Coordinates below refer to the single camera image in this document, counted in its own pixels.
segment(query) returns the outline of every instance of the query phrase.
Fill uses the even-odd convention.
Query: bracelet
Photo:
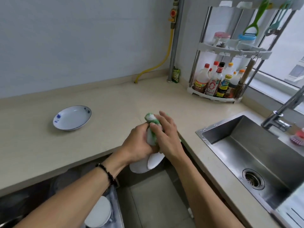
[[[103,164],[97,163],[95,166],[102,168],[107,173],[111,185],[117,186],[116,180],[113,178],[112,174],[107,171],[107,168],[105,168]]]

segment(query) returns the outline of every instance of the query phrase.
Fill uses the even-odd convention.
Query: green packet
[[[173,70],[173,73],[172,73],[172,81],[175,82],[175,83],[178,83],[179,82],[179,75],[180,75],[180,69],[176,68],[174,66],[174,70]]]

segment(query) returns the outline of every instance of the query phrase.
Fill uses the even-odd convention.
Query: pink jar lid
[[[215,32],[214,36],[218,38],[230,38],[230,34],[225,32]]]

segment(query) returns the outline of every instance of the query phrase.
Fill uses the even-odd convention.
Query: brush wooden handle
[[[248,78],[248,76],[249,76],[249,74],[250,74],[250,72],[251,72],[251,70],[252,70],[252,68],[253,68],[254,65],[255,65],[255,61],[251,60],[249,62],[249,64],[248,64],[248,66],[247,66],[247,68],[246,68],[246,70],[245,70],[245,72],[244,72],[241,80],[240,80],[241,84],[245,84],[245,81]]]

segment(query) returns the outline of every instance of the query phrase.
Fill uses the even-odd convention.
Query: yellow gas hose
[[[162,64],[165,63],[165,61],[168,59],[168,57],[170,56],[170,52],[171,52],[171,47],[172,47],[172,40],[173,40],[173,33],[174,33],[174,29],[171,29],[171,32],[170,32],[170,42],[169,42],[169,47],[168,47],[168,51],[167,51],[167,55],[166,57],[164,58],[164,60],[162,60],[161,63],[159,63],[157,66],[154,66],[153,68],[150,68],[150,69],[147,69],[147,70],[144,70],[143,72],[141,72],[135,79],[134,83],[138,83],[138,79],[140,78],[140,76],[142,76],[144,73],[147,73],[147,72],[150,72],[158,67],[160,67]]]

